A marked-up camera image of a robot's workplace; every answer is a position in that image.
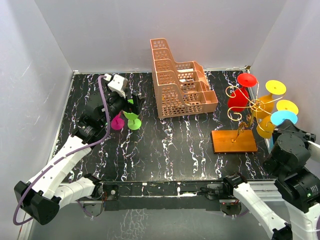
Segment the green plastic wine glass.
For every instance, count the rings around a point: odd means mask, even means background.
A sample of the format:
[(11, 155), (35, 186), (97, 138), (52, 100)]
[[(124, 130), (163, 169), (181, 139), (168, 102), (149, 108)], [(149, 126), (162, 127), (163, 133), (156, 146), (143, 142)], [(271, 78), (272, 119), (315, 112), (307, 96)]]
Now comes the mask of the green plastic wine glass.
[(130, 130), (135, 131), (141, 127), (142, 122), (138, 118), (139, 116), (137, 114), (135, 114), (133, 112), (126, 112), (126, 111), (123, 111), (123, 114), (126, 117), (126, 119), (128, 120), (127, 126)]

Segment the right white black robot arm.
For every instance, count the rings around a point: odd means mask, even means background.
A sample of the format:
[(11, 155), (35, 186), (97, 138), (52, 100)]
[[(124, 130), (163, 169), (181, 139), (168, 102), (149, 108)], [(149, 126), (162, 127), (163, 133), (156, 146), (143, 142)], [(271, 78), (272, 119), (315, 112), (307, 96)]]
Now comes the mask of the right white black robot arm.
[(240, 200), (272, 240), (318, 240), (320, 179), (305, 166), (311, 157), (320, 156), (316, 135), (285, 119), (275, 127), (272, 139), (273, 148), (263, 167), (275, 177), (274, 185), (284, 200), (290, 221), (271, 210), (239, 173), (223, 179), (223, 194)]

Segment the red plastic wine glass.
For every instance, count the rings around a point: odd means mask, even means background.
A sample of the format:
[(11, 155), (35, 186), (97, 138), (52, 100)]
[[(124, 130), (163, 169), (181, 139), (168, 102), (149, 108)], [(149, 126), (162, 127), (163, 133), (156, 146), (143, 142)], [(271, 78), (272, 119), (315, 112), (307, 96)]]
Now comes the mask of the red plastic wine glass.
[(227, 106), (231, 111), (241, 113), (248, 106), (249, 102), (247, 88), (254, 87), (258, 81), (257, 78), (250, 73), (241, 73), (237, 77), (237, 82), (240, 84), (240, 88), (237, 88), (230, 94)]

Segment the magenta plastic wine glass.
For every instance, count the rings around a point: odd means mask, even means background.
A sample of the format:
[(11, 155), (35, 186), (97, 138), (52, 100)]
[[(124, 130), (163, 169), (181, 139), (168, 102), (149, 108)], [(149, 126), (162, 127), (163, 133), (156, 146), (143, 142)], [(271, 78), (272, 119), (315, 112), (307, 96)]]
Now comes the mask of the magenta plastic wine glass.
[(111, 121), (111, 128), (113, 130), (121, 130), (123, 129), (124, 125), (125, 125), (125, 122), (124, 120), (121, 118), (121, 115), (122, 115), (122, 112), (120, 111), (115, 117), (114, 119)]

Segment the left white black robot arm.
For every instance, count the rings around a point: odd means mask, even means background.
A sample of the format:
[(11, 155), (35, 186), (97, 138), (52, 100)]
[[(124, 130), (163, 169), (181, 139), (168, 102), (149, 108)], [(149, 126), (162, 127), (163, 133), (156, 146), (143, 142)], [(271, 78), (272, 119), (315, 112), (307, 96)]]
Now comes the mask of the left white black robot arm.
[(13, 214), (16, 226), (27, 223), (17, 221), (19, 210), (41, 225), (48, 224), (66, 205), (81, 198), (100, 199), (103, 182), (91, 173), (79, 180), (61, 185), (76, 164), (93, 148), (108, 137), (111, 121), (122, 111), (140, 114), (145, 97), (137, 91), (121, 95), (108, 89), (90, 95), (75, 129), (59, 152), (47, 165), (27, 182), (14, 186), (17, 206)]

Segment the blue plastic wine glass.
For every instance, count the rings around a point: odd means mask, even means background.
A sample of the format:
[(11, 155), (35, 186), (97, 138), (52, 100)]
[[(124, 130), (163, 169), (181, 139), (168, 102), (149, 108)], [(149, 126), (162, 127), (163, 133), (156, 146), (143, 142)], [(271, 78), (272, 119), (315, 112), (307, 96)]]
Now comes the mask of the blue plastic wine glass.
[(278, 110), (274, 112), (270, 117), (271, 123), (274, 126), (278, 126), (284, 122), (284, 120), (290, 120), (294, 124), (297, 123), (298, 117), (295, 113), (289, 110)]

